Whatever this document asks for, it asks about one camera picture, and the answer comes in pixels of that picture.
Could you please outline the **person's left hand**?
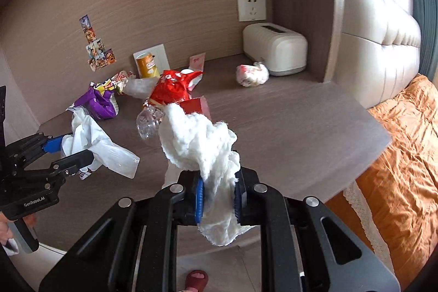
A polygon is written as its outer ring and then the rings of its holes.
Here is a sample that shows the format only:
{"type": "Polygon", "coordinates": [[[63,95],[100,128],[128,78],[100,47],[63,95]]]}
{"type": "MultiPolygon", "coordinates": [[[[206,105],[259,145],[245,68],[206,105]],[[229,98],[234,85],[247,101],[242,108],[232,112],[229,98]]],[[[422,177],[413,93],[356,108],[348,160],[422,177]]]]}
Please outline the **person's left hand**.
{"type": "MultiPolygon", "coordinates": [[[[0,241],[1,246],[8,256],[14,256],[19,253],[19,248],[17,243],[13,238],[13,232],[9,228],[8,223],[11,222],[2,212],[0,214],[0,241]]],[[[34,227],[36,225],[36,215],[30,214],[24,217],[24,222],[29,227],[34,227]]]]}

